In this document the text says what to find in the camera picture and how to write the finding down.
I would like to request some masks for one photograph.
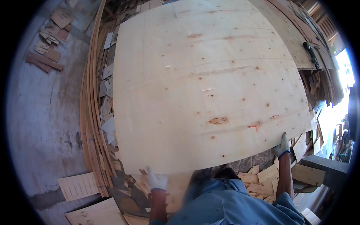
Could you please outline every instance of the bundle of wooden strips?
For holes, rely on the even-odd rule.
[[[106,35],[115,29],[116,22],[105,23],[99,33],[105,2],[102,0],[96,15],[80,93],[80,131],[85,163],[88,171],[94,173],[102,197],[109,196],[107,186],[113,187],[110,176],[117,177],[99,117],[99,74],[102,74],[108,51],[103,50],[103,46]]]

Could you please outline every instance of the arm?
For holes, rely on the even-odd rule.
[[[291,199],[294,196],[294,187],[290,167],[290,151],[286,133],[283,133],[281,144],[273,148],[274,155],[279,160],[279,183],[276,190],[276,199],[284,192],[287,192]]]
[[[152,169],[148,166],[148,179],[151,188],[151,211],[149,222],[151,224],[151,221],[156,219],[166,224],[167,214],[165,201],[167,176],[155,175]]]
[[[153,219],[158,219],[164,224],[167,223],[166,215],[166,192],[160,189],[151,190],[151,211],[150,211],[150,221]]]
[[[276,190],[276,199],[287,192],[291,199],[294,198],[294,187],[291,176],[290,153],[284,153],[279,159],[279,183]]]

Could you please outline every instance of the sleeve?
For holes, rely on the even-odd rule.
[[[287,192],[282,193],[278,199],[274,201],[273,206],[289,216],[294,222],[305,225],[304,218],[296,210],[295,205]]]
[[[165,225],[162,221],[158,220],[158,219],[153,219],[149,225]]]

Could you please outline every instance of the gray work glove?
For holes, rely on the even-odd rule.
[[[273,148],[274,155],[280,159],[280,157],[285,153],[289,152],[289,141],[286,138],[286,132],[283,133],[283,137],[281,139],[281,144]]]
[[[147,169],[148,169],[148,179],[149,179],[149,185],[151,191],[153,189],[161,189],[166,191],[167,176],[154,174],[150,166],[148,166]]]

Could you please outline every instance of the blue work uniform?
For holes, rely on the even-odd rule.
[[[183,207],[171,217],[167,225],[305,224],[286,192],[273,204],[269,204],[250,196],[241,180],[211,178],[203,182],[200,190],[198,188],[188,188]],[[157,219],[150,223],[163,224]]]

